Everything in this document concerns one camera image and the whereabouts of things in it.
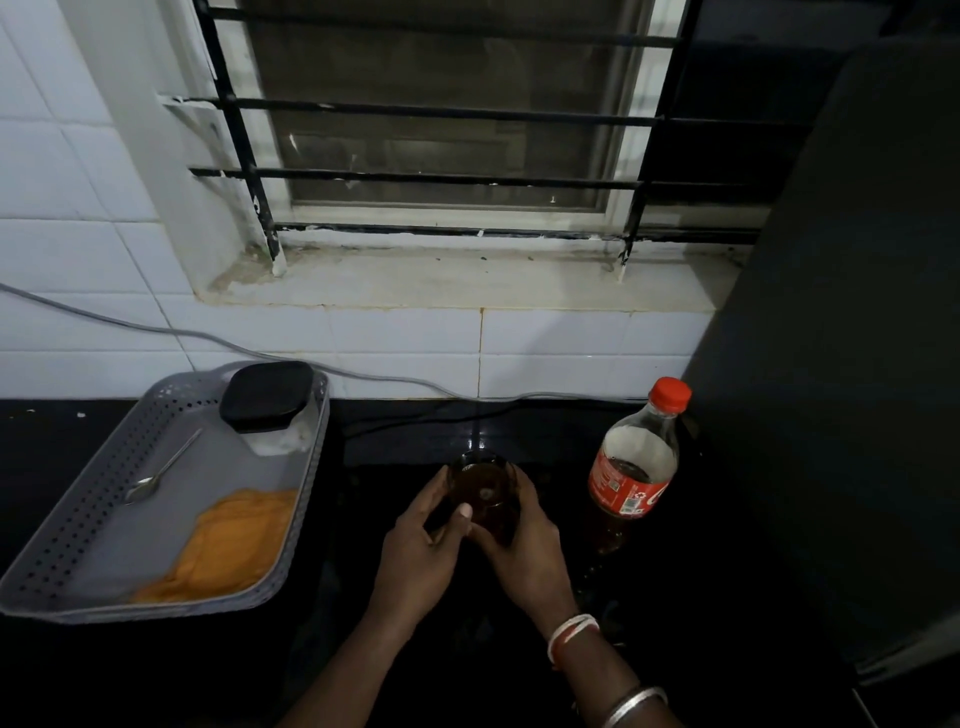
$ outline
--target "silver bangle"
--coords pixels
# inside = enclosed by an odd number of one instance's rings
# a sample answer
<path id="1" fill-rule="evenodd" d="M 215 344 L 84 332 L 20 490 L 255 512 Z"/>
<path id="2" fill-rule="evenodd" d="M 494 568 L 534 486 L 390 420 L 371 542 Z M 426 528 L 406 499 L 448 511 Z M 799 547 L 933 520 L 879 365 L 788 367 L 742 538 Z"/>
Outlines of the silver bangle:
<path id="1" fill-rule="evenodd" d="M 603 728 L 613 728 L 613 726 L 623 720 L 627 714 L 631 713 L 636 706 L 654 696 L 662 700 L 663 705 L 667 704 L 666 693 L 661 688 L 644 688 L 643 690 L 638 690 L 627 695 L 616 704 L 616 707 L 613 708 L 610 715 L 607 716 L 607 719 L 604 721 Z"/>

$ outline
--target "bottle label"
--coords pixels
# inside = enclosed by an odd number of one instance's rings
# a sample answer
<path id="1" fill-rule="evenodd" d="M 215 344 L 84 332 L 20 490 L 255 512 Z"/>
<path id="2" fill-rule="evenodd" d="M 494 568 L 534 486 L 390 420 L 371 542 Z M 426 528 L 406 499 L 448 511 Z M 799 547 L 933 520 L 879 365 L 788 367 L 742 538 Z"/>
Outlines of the bottle label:
<path id="1" fill-rule="evenodd" d="M 588 479 L 593 499 L 604 510 L 624 519 L 638 519 L 654 507 L 669 480 L 662 483 L 641 483 L 621 473 L 604 454 L 597 452 Z"/>

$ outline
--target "window sill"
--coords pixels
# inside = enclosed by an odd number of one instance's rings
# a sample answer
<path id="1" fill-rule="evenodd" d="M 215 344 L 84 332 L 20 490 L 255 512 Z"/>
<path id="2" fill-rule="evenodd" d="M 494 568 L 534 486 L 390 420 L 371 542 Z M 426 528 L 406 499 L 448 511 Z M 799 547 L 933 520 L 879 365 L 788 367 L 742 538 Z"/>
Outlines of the window sill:
<path id="1" fill-rule="evenodd" d="M 589 251 L 288 249 L 284 277 L 275 278 L 262 255 L 243 255 L 200 298 L 350 308 L 711 312 L 723 305 L 740 270 L 735 254 L 637 245 L 622 282 L 613 255 Z"/>

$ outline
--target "orange towel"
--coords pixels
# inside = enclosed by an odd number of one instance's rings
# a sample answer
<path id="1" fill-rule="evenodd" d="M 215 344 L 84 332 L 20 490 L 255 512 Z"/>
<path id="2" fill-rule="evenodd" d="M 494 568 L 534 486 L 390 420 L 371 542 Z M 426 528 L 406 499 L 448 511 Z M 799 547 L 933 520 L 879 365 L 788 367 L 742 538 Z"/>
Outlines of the orange towel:
<path id="1" fill-rule="evenodd" d="M 253 586 L 276 561 L 297 492 L 241 490 L 197 517 L 177 563 L 131 602 L 195 601 Z"/>

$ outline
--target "grey plastic tray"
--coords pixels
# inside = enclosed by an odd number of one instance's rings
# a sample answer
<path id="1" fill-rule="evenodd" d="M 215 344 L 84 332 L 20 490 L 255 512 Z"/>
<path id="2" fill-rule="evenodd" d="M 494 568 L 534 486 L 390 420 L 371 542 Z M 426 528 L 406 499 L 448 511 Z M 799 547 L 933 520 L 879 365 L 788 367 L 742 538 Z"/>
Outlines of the grey plastic tray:
<path id="1" fill-rule="evenodd" d="M 260 457 L 220 419 L 232 374 L 168 376 L 116 427 L 0 579 L 0 612 L 69 624 L 158 619 L 250 609 L 279 591 L 300 536 L 329 417 L 326 377 L 315 373 L 319 417 L 307 451 Z M 198 427 L 204 433 L 150 498 L 124 505 L 137 479 L 156 472 Z M 176 561 L 195 519 L 240 488 L 298 489 L 294 515 L 276 562 L 256 584 L 233 595 L 191 602 L 130 604 L 140 587 Z"/>

